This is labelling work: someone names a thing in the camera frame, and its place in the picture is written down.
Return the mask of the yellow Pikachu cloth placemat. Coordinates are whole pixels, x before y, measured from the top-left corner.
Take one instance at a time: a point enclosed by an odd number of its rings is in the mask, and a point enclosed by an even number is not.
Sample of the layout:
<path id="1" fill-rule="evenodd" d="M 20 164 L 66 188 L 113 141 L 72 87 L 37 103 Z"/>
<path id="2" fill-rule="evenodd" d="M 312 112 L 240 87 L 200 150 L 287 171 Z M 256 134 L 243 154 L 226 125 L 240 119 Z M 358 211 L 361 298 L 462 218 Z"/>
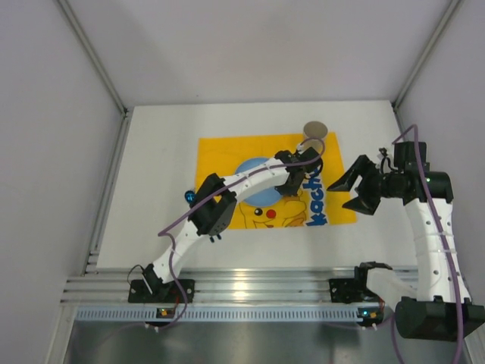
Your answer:
<path id="1" fill-rule="evenodd" d="M 304 140 L 300 134 L 201 138 L 198 145 L 195 186 L 216 173 L 229 176 L 254 168 L 280 150 L 294 150 Z M 316 227 L 326 224 L 353 224 L 356 213 L 344 209 L 350 193 L 328 192 L 327 188 L 344 173 L 336 134 L 325 140 L 323 168 L 304 180 L 296 196 L 282 197 L 276 191 L 263 191 L 236 207 L 230 230 Z"/>

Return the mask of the beige plastic cup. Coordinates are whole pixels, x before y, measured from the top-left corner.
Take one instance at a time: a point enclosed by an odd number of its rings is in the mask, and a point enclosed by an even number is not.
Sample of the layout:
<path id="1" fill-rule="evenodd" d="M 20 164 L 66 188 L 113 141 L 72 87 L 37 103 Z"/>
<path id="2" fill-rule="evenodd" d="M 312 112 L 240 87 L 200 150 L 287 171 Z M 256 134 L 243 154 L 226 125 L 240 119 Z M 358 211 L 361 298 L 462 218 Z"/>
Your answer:
<path id="1" fill-rule="evenodd" d="M 328 134 L 327 126 L 320 121 L 309 121 L 303 127 L 304 143 L 303 149 L 309 149 L 310 147 L 317 152 L 324 151 L 324 140 Z"/>

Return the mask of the light blue plate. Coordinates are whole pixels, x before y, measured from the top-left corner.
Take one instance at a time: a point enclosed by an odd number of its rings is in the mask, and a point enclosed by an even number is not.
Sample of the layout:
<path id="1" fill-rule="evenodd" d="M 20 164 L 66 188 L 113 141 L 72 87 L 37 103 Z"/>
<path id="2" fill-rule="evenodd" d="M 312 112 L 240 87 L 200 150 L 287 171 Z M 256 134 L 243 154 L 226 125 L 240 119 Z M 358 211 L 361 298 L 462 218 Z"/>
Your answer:
<path id="1" fill-rule="evenodd" d="M 245 179 L 234 187 L 238 202 L 257 207 L 270 207 L 281 200 L 276 186 L 284 184 L 288 173 L 284 168 L 275 168 L 280 161 L 275 158 L 250 158 L 244 161 L 234 174 Z"/>

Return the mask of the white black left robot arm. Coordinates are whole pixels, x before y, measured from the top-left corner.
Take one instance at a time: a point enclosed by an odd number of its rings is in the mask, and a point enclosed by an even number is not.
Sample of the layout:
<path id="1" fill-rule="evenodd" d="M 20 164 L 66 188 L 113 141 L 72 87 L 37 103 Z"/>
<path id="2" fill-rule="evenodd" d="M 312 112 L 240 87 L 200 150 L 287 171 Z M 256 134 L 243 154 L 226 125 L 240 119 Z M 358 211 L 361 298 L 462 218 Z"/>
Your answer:
<path id="1" fill-rule="evenodd" d="M 279 151 L 273 158 L 238 174 L 208 175 L 189 210 L 158 233 L 159 237 L 169 237 L 172 243 L 143 269 L 143 279 L 148 285 L 175 281 L 192 251 L 228 228 L 239 202 L 267 189 L 275 190 L 279 196 L 295 196 L 306 175 L 321 164 L 321 154 L 309 147 L 303 152 Z"/>

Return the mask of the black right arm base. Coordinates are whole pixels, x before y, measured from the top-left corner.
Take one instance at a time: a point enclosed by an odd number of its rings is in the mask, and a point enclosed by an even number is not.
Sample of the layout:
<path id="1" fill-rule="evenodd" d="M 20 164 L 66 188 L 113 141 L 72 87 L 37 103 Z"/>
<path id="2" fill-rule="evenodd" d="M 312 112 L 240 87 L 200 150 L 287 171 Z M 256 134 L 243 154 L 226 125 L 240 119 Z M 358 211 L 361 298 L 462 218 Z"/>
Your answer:
<path id="1" fill-rule="evenodd" d="M 368 272 L 371 269 L 384 268 L 393 270 L 391 266 L 380 262 L 362 262 L 354 267 L 352 278 L 331 278 L 329 280 L 332 303 L 377 303 L 380 298 L 371 292 L 367 286 Z"/>

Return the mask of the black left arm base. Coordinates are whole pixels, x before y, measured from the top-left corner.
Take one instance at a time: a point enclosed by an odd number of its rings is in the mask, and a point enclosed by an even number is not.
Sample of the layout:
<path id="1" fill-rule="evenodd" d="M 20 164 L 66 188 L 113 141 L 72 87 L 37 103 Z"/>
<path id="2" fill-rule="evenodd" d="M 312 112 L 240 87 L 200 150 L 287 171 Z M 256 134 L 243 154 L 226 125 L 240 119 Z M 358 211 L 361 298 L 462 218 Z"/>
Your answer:
<path id="1" fill-rule="evenodd" d="M 164 283 L 153 264 L 142 270 L 142 278 L 130 282 L 129 303 L 191 303 L 195 294 L 196 281 L 181 279 Z"/>

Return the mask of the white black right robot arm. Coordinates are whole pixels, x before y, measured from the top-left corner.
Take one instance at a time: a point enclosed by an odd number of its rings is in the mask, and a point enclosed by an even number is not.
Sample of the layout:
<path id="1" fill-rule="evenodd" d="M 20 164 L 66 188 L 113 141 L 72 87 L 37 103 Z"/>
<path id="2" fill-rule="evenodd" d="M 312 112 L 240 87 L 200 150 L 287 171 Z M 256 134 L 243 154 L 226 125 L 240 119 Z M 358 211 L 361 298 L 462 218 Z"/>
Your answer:
<path id="1" fill-rule="evenodd" d="M 402 200 L 410 221 L 418 264 L 418 286 L 412 288 L 386 263 L 363 262 L 354 268 L 355 293 L 375 295 L 395 313 L 403 338 L 453 342 L 484 324 L 484 307 L 471 299 L 459 270 L 452 232 L 452 182 L 444 171 L 431 171 L 427 145 L 394 146 L 389 171 L 360 155 L 328 187 L 357 196 L 343 208 L 373 215 L 383 198 Z"/>

